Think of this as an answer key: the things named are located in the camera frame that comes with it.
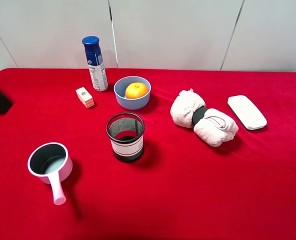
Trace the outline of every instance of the blue cap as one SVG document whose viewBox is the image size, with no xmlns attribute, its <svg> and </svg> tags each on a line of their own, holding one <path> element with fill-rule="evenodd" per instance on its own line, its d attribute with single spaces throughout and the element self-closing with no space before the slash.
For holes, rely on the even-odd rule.
<svg viewBox="0 0 296 240">
<path fill-rule="evenodd" d="M 82 40 L 82 44 L 84 45 L 84 51 L 86 53 L 92 54 L 100 52 L 99 38 L 96 36 L 86 36 Z"/>
</svg>

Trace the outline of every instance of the table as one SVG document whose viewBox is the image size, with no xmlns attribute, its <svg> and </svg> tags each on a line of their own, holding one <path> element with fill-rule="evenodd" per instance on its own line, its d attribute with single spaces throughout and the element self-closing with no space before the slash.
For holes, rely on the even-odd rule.
<svg viewBox="0 0 296 240">
<path fill-rule="evenodd" d="M 0 90 L 14 102 L 0 115 L 0 240 L 296 239 L 296 73 L 107 69 L 96 92 L 87 69 L 5 69 Z M 141 76 L 152 85 L 143 157 L 116 160 L 105 126 L 124 112 L 114 83 Z M 75 90 L 85 87 L 95 107 Z M 220 147 L 176 126 L 171 105 L 193 88 L 231 116 L 239 131 Z M 267 126 L 246 130 L 227 105 L 245 95 Z M 62 182 L 67 202 L 27 169 L 31 152 L 64 144 L 73 160 Z"/>
</svg>

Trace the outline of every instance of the towel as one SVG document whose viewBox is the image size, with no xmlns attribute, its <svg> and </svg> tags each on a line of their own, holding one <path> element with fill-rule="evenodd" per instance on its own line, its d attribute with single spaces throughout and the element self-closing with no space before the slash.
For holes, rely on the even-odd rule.
<svg viewBox="0 0 296 240">
<path fill-rule="evenodd" d="M 212 147 L 234 139 L 238 131 L 231 117 L 214 108 L 207 109 L 205 101 L 192 89 L 179 93 L 171 106 L 170 115 L 175 124 L 185 128 L 193 127 L 193 131 Z"/>
<path fill-rule="evenodd" d="M 193 114 L 203 106 L 206 106 L 205 101 L 198 94 L 194 93 L 194 90 L 183 90 L 174 100 L 170 109 L 170 115 L 175 124 L 185 128 L 192 128 Z"/>
<path fill-rule="evenodd" d="M 218 147 L 234 139 L 239 130 L 236 122 L 228 115 L 214 108 L 208 109 L 193 131 L 207 144 Z"/>
</svg>

